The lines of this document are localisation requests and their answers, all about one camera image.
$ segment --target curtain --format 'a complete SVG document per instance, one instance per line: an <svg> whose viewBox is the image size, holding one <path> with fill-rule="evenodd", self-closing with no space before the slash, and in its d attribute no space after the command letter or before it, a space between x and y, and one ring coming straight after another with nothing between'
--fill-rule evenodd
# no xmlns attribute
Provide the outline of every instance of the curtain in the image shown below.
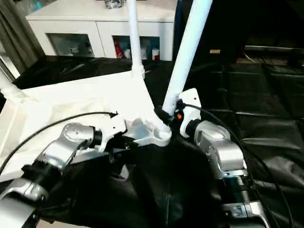
<svg viewBox="0 0 304 228"><path fill-rule="evenodd" d="M13 0L0 0L0 41L20 74L43 55L33 31Z"/></svg>

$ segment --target black tablecloth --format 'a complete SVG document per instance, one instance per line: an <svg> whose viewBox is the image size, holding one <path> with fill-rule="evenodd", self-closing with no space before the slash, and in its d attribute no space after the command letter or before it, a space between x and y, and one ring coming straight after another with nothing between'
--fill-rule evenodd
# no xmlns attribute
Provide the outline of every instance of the black tablecloth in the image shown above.
<svg viewBox="0 0 304 228"><path fill-rule="evenodd" d="M144 65L153 103L162 105L173 63ZM46 57L15 84L23 89L130 69L129 60ZM192 87L197 88L202 107L223 120L268 165L287 197L297 227L304 228L304 71L207 63L191 68L185 89ZM168 147L146 146L122 153L120 160L131 172L127 181L110 175L113 166L107 158L71 166L40 214L44 219L89 227L217 224L221 213L210 196L212 174L195 147L174 136ZM288 227L284 204L268 174L254 160L248 162L248 168L263 202L281 227Z"/></svg>

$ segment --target white tube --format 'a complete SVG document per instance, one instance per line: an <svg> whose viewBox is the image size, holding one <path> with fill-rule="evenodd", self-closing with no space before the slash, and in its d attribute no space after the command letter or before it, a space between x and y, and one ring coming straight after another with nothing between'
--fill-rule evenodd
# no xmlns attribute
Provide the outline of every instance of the white tube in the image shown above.
<svg viewBox="0 0 304 228"><path fill-rule="evenodd" d="M205 27L212 0L193 0L162 109L173 115Z"/></svg>
<svg viewBox="0 0 304 228"><path fill-rule="evenodd" d="M130 43L132 53L132 71L134 75L141 74L144 78L144 68L141 58L141 46L139 42L137 28L136 0L127 0L127 5L129 14Z"/></svg>
<svg viewBox="0 0 304 228"><path fill-rule="evenodd" d="M14 99L25 97L26 95L22 90L18 89L12 82L6 77L5 73L0 68L0 92L3 93L6 99Z"/></svg>

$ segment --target white cabinet door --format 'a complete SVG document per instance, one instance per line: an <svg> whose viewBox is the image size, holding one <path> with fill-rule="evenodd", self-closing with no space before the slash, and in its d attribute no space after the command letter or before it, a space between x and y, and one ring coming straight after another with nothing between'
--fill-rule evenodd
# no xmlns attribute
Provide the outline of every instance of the white cabinet door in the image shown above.
<svg viewBox="0 0 304 228"><path fill-rule="evenodd" d="M97 27L107 58L117 58L113 36L129 36L129 23L98 21ZM172 60L173 22L139 22L140 37L159 37L160 60Z"/></svg>
<svg viewBox="0 0 304 228"><path fill-rule="evenodd" d="M105 57L95 21L28 22L46 55Z"/></svg>

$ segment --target glass door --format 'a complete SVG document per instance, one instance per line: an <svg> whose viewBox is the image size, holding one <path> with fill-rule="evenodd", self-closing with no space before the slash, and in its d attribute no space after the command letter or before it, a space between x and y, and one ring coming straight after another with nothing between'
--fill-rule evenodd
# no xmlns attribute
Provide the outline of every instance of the glass door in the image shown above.
<svg viewBox="0 0 304 228"><path fill-rule="evenodd" d="M95 21L28 22L47 56L105 57Z"/></svg>

